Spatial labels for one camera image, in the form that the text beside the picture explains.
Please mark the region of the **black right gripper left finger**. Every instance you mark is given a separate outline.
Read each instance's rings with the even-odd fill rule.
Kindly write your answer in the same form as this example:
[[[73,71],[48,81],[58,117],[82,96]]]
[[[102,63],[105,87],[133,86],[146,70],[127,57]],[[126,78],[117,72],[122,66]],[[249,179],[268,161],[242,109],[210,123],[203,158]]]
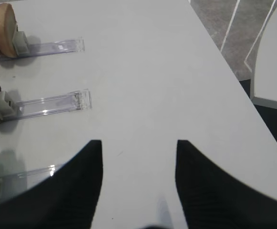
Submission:
[[[91,140],[53,176],[0,204],[0,229],[89,229],[103,181],[101,140]]]

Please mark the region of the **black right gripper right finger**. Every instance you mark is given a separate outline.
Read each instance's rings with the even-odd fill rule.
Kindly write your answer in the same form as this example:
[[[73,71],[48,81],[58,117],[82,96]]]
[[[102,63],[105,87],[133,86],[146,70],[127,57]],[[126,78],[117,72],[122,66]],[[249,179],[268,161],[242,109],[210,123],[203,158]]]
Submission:
[[[277,200],[234,178],[178,140],[175,183],[190,229],[277,229]]]

